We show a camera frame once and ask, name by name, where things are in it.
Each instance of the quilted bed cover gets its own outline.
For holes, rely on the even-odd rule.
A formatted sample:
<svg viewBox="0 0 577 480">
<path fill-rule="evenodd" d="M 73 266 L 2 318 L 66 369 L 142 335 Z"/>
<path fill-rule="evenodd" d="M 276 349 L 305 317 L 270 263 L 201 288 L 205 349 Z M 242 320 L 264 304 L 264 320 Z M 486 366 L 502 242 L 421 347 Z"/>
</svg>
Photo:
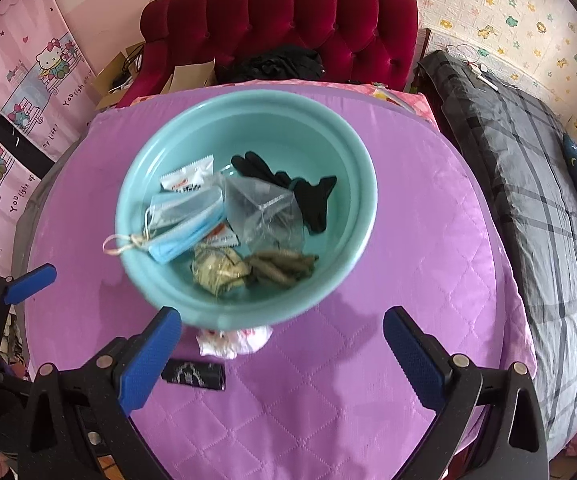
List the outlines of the quilted bed cover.
<svg viewBox="0 0 577 480">
<path fill-rule="evenodd" d="M 331 296 L 276 326 L 261 351 L 226 362 L 224 392 L 159 381 L 132 418 L 175 479 L 389 479 L 434 414 L 421 407 L 384 341 L 384 312 L 404 305 L 448 352 L 488 367 L 520 360 L 534 374 L 523 304 L 472 173 L 434 127 L 350 91 L 261 88 L 321 102 L 361 136 L 379 185 L 371 240 Z M 121 183 L 163 124 L 232 91 L 241 88 L 157 96 L 94 120 L 56 179 L 32 246 L 29 267 L 50 261 L 58 272 L 25 305 L 35 369 L 48 361 L 78 367 L 152 319 L 119 259 L 100 248 L 113 232 Z M 185 329 L 175 357 L 199 358 L 194 336 Z M 464 444 L 478 424 L 474 416 Z"/>
<path fill-rule="evenodd" d="M 503 82 L 495 92 L 442 51 L 421 63 L 510 258 L 553 458 L 577 432 L 577 193 L 562 154 L 564 127 L 541 100 Z"/>
</svg>

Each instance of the red tufted headboard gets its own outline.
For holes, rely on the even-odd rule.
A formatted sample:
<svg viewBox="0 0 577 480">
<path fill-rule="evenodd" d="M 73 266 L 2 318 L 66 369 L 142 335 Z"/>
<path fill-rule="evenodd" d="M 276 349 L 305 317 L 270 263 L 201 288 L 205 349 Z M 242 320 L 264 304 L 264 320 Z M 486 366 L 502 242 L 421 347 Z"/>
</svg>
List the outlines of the red tufted headboard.
<svg viewBox="0 0 577 480">
<path fill-rule="evenodd" d="M 227 66 L 287 43 L 318 51 L 326 81 L 401 90 L 418 16 L 415 0 L 155 0 L 140 28 L 142 70 L 118 106 L 159 93 L 175 66 Z"/>
</svg>

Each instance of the gray plaid blanket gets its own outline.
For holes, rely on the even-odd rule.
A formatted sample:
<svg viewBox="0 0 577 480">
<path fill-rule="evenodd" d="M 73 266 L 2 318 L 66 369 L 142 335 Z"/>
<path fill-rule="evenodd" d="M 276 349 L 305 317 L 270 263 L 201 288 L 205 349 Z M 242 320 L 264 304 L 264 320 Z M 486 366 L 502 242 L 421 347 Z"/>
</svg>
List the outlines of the gray plaid blanket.
<svg viewBox="0 0 577 480">
<path fill-rule="evenodd" d="M 444 52 L 421 61 L 507 251 L 537 355 L 549 458 L 577 432 L 577 195 L 564 129 L 539 99 L 495 92 Z"/>
</svg>

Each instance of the purple bedspread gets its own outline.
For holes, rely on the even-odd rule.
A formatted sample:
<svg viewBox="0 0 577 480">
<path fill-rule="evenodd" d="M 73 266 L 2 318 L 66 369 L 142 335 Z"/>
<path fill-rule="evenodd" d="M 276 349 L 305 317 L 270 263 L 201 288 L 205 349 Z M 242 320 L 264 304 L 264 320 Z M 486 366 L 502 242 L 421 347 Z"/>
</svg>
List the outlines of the purple bedspread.
<svg viewBox="0 0 577 480">
<path fill-rule="evenodd" d="M 257 354 L 226 363 L 225 392 L 159 381 L 132 418 L 176 479 L 389 479 L 433 413 L 384 341 L 384 312 L 404 305 L 448 352 L 487 367 L 520 360 L 534 374 L 523 305 L 475 179 L 438 132 L 353 92 L 269 88 L 325 104 L 360 134 L 379 185 L 371 240 L 331 296 L 276 326 Z M 32 247 L 31 267 L 51 262 L 58 272 L 54 285 L 26 303 L 35 369 L 47 361 L 78 367 L 153 317 L 119 258 L 102 253 L 124 174 L 166 121 L 238 90 L 159 96 L 94 120 L 50 193 Z M 198 357 L 193 329 L 174 355 Z"/>
</svg>

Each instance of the blue clamp pad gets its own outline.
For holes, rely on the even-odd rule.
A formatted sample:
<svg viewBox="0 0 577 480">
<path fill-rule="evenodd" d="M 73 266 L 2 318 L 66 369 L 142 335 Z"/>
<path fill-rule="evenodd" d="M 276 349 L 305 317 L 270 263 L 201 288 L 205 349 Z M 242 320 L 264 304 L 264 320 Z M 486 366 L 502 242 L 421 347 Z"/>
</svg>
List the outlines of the blue clamp pad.
<svg viewBox="0 0 577 480">
<path fill-rule="evenodd" d="M 421 338 L 427 336 L 402 307 L 387 310 L 384 314 L 383 330 L 393 355 L 402 367 L 422 406 L 436 413 L 439 412 L 445 403 L 445 376 L 422 346 Z"/>
<path fill-rule="evenodd" d="M 57 271 L 51 264 L 44 264 L 31 272 L 27 272 L 6 287 L 4 304 L 17 305 L 49 286 L 56 278 Z"/>
<path fill-rule="evenodd" d="M 180 313 L 163 307 L 130 347 L 113 371 L 114 386 L 124 413 L 144 406 L 155 382 L 182 336 Z"/>
</svg>

